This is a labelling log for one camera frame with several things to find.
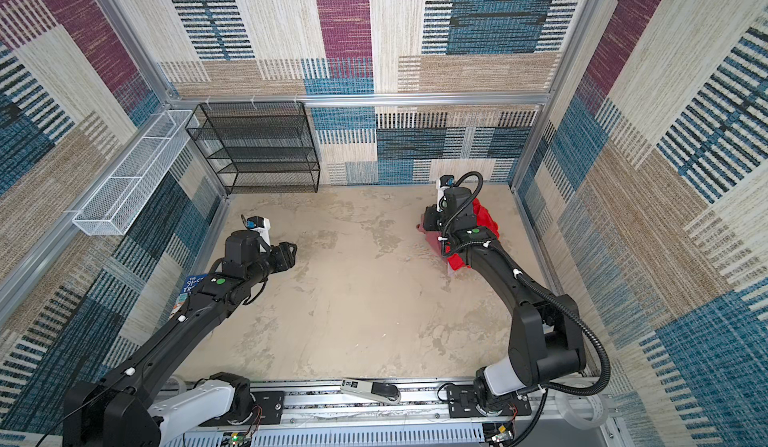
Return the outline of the maroon cloth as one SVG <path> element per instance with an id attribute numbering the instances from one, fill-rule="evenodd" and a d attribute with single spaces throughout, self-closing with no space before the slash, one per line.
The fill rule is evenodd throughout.
<path id="1" fill-rule="evenodd" d="M 417 225 L 417 230 L 422 233 L 426 239 L 428 246 L 441 258 L 447 258 L 450 254 L 450 246 L 442 240 L 442 232 L 440 228 L 436 230 L 428 230 L 423 223 Z"/>

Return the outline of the red cloth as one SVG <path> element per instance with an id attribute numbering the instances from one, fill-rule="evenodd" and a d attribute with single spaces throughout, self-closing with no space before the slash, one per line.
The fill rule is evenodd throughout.
<path id="1" fill-rule="evenodd" d="M 476 225 L 471 228 L 473 235 L 475 237 L 490 237 L 493 235 L 496 239 L 499 239 L 500 231 L 498 223 L 494 220 L 489 210 L 483 206 L 478 199 L 472 201 L 472 211 L 476 220 Z M 458 254 L 448 257 L 447 264 L 453 271 L 458 271 L 466 267 L 466 263 Z"/>

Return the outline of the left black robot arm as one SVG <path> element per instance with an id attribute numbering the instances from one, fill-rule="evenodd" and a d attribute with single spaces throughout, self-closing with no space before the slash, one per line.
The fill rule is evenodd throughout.
<path id="1" fill-rule="evenodd" d="M 210 332 L 254 300 L 255 285 L 295 265 L 297 250 L 290 242 L 272 246 L 254 230 L 233 232 L 223 257 L 148 341 L 99 381 L 67 392 L 63 445 L 162 446 L 210 419 L 247 416 L 250 396 L 240 378 L 207 380 L 163 403 L 155 398 Z"/>

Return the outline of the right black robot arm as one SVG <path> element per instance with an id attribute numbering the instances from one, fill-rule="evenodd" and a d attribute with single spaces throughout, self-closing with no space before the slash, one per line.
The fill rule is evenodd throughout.
<path id="1" fill-rule="evenodd" d="M 434 234 L 438 253 L 479 273 L 511 315 L 505 356 L 476 374 L 479 407 L 496 412 L 507 399 L 539 389 L 581 397 L 602 393 L 611 376 L 606 348 L 570 296 L 555 295 L 535 281 L 494 231 L 479 224 L 474 202 L 483 184 L 477 171 L 441 176 L 436 201 L 421 221 L 423 230 Z"/>

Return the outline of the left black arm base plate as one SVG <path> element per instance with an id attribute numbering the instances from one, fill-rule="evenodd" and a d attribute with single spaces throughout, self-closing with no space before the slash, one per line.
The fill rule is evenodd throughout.
<path id="1" fill-rule="evenodd" d="M 255 391 L 243 418 L 213 418 L 201 424 L 201 427 L 239 427 L 259 425 L 278 425 L 282 420 L 285 400 L 284 391 Z"/>

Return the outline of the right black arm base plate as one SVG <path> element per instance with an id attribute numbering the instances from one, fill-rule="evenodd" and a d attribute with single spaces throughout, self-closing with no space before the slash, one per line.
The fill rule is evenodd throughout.
<path id="1" fill-rule="evenodd" d="M 445 383 L 438 388 L 437 397 L 448 405 L 450 418 L 513 417 L 533 413 L 530 402 L 516 394 L 505 394 L 482 404 L 472 385 Z"/>

